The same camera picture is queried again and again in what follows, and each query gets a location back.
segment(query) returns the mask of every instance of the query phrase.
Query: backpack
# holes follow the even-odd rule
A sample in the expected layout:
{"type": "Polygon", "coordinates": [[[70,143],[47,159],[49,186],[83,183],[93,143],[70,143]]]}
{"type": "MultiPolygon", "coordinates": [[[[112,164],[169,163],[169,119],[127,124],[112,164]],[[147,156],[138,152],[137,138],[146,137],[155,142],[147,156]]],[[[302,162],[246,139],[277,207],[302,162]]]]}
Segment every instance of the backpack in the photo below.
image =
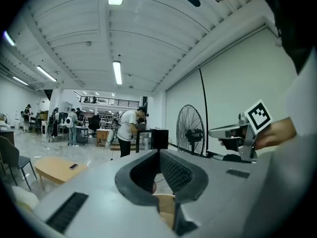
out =
{"type": "Polygon", "coordinates": [[[73,127],[73,117],[68,116],[65,123],[66,123],[67,128],[72,128],[73,127]]]}
{"type": "Polygon", "coordinates": [[[54,122],[54,115],[51,115],[49,118],[49,124],[53,124],[54,122]]]}

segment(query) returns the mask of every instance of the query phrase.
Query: man in white t-shirt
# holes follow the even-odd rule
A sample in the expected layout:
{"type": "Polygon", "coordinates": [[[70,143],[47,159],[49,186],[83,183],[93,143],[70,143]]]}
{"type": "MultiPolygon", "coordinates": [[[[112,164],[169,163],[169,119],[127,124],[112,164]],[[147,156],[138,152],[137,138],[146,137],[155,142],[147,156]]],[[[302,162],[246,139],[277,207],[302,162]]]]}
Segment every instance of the man in white t-shirt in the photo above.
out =
{"type": "Polygon", "coordinates": [[[117,137],[120,144],[121,157],[130,154],[132,134],[137,133],[135,124],[137,117],[143,118],[147,114],[147,108],[139,107],[137,110],[129,110],[122,114],[120,119],[120,127],[118,129],[117,137]]]}

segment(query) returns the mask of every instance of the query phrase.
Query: smartphone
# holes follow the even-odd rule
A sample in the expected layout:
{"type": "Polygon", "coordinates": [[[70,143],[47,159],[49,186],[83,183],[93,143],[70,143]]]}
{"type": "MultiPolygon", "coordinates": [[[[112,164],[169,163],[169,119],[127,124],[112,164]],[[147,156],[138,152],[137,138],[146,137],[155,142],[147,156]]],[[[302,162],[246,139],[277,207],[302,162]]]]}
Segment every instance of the smartphone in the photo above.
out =
{"type": "Polygon", "coordinates": [[[74,165],[70,166],[69,169],[74,170],[76,167],[78,167],[78,164],[74,164],[74,165]]]}

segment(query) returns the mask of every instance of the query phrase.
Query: floor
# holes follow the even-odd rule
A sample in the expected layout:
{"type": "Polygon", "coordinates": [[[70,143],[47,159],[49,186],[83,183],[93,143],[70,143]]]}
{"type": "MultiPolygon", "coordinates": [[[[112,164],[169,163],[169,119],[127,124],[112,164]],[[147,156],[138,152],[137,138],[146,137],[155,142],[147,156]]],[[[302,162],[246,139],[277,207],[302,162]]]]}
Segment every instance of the floor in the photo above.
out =
{"type": "MultiPolygon", "coordinates": [[[[113,159],[120,158],[119,151],[106,150],[104,147],[96,147],[96,139],[89,138],[89,143],[86,145],[79,144],[79,147],[68,147],[67,146],[67,134],[64,138],[57,138],[56,142],[48,143],[45,136],[37,135],[36,132],[24,133],[22,129],[14,130],[14,142],[15,146],[19,149],[20,155],[31,158],[32,165],[38,160],[37,157],[56,156],[65,160],[70,160],[78,164],[86,164],[88,168],[98,165],[102,162],[110,161],[113,154],[113,159]]],[[[5,165],[6,175],[0,171],[0,177],[3,182],[15,185],[10,171],[5,165]]],[[[13,175],[19,187],[22,187],[29,191],[29,188],[23,178],[21,170],[12,169],[13,175]]],[[[58,187],[57,184],[43,178],[45,183],[45,190],[42,190],[39,180],[35,178],[30,165],[24,167],[27,181],[34,194],[37,195],[41,201],[47,194],[58,187]]],[[[155,193],[158,194],[172,194],[167,182],[164,180],[162,174],[158,174],[155,178],[157,182],[157,190],[155,193]]]]}

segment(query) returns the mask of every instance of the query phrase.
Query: railing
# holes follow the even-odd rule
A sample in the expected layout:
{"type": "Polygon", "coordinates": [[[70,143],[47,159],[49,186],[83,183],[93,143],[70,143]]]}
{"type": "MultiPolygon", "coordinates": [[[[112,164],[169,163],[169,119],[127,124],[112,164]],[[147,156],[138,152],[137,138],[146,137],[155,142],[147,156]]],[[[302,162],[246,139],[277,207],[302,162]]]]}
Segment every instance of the railing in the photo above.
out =
{"type": "Polygon", "coordinates": [[[99,105],[105,105],[105,106],[123,106],[123,107],[132,107],[132,108],[138,108],[140,103],[138,101],[81,96],[80,94],[76,92],[75,94],[79,102],[81,103],[99,104],[99,105]]]}

